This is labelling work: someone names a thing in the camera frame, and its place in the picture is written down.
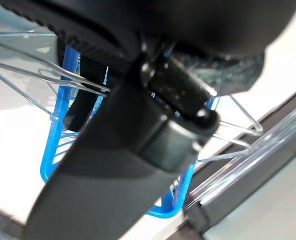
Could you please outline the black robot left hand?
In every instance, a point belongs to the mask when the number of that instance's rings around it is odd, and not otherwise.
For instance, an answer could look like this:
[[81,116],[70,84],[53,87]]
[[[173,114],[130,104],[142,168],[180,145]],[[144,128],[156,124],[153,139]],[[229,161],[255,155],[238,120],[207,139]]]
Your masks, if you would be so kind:
[[118,81],[65,154],[25,240],[116,240],[219,127],[210,97],[248,90],[296,0],[1,0]]

